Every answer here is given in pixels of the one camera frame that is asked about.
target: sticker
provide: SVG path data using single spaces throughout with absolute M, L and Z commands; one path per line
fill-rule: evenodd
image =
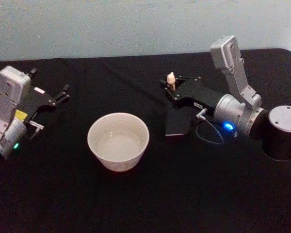
M 25 112 L 22 112 L 21 110 L 17 109 L 15 112 L 15 117 L 21 121 L 24 121 L 27 116 L 28 116 L 28 114 Z
M 45 93 L 45 91 L 40 89 L 39 87 L 35 87 L 34 90 L 37 91 L 37 92 L 40 92 L 41 94 Z
M 203 109 L 203 106 L 202 105 L 200 105 L 198 103 L 195 103 L 195 102 L 194 102 L 194 106 L 197 107 L 197 108 Z

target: black table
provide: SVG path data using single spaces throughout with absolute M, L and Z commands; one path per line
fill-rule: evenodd
M 242 57 L 264 108 L 291 105 L 291 52 Z M 69 83 L 71 99 L 40 114 L 45 129 L 0 167 L 0 232 L 291 232 L 291 160 L 268 158 L 260 141 L 165 138 L 163 75 L 201 76 L 228 93 L 210 53 L 6 65 L 38 68 L 32 84 L 51 95 Z M 113 112 L 140 117 L 150 131 L 145 154 L 125 173 L 104 168 L 86 142 L 93 122 Z

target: green led light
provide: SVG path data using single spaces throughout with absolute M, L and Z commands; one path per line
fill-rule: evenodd
M 15 145 L 14 145 L 14 149 L 17 149 L 19 146 L 19 143 L 17 142 Z

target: white wall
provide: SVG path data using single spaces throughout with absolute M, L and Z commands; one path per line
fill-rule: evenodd
M 291 50 L 291 0 L 0 0 L 0 61 L 241 49 Z

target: bowl rim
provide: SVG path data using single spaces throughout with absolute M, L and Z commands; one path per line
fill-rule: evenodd
M 139 153 L 138 153 L 136 156 L 131 157 L 131 158 L 127 159 L 127 160 L 117 161 L 117 160 L 106 159 L 106 158 L 102 157 L 101 155 L 99 155 L 99 154 L 94 150 L 94 148 L 92 148 L 92 146 L 91 146 L 90 143 L 89 143 L 89 134 L 90 134 L 91 130 L 96 126 L 96 124 L 97 124 L 99 121 L 103 120 L 104 118 L 107 118 L 107 117 L 110 117 L 110 116 L 113 116 L 113 115 L 125 115 L 125 116 L 133 117 L 133 118 L 137 119 L 137 120 L 138 120 L 138 121 L 143 125 L 143 127 L 146 129 L 146 143 L 145 143 L 145 145 L 142 147 L 142 149 L 139 151 Z M 146 126 L 146 124 L 144 123 L 144 121 L 141 120 L 139 117 L 133 115 L 133 114 L 130 114 L 130 113 L 123 113 L 123 112 L 110 113 L 110 114 L 107 114 L 107 115 L 104 115 L 104 116 L 100 117 L 99 119 L 97 119 L 97 120 L 92 124 L 92 126 L 89 128 L 88 133 L 87 133 L 87 145 L 88 145 L 89 149 L 92 151 L 92 153 L 93 153 L 97 158 L 99 158 L 99 159 L 102 159 L 102 160 L 107 161 L 107 162 L 113 162 L 113 163 L 122 163 L 122 162 L 127 162 L 127 161 L 130 161 L 130 160 L 133 160 L 133 159 L 137 158 L 138 156 L 140 156 L 140 154 L 142 154 L 142 153 L 145 151 L 145 149 L 147 148 L 147 146 L 148 146 L 148 144 L 149 144 L 149 140 L 150 140 L 149 129 L 148 129 L 148 127 Z

